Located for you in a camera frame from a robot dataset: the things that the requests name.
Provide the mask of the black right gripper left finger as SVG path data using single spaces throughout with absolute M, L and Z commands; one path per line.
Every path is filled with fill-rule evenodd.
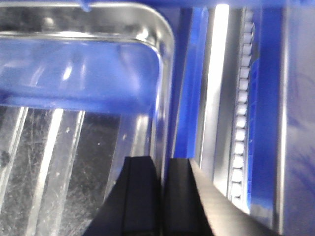
M 126 157 L 85 236 L 158 236 L 160 182 L 149 156 Z

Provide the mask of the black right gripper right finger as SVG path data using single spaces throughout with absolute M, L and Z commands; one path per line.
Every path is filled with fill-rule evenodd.
M 164 189 L 165 236 L 276 236 L 238 209 L 192 159 L 169 161 Z

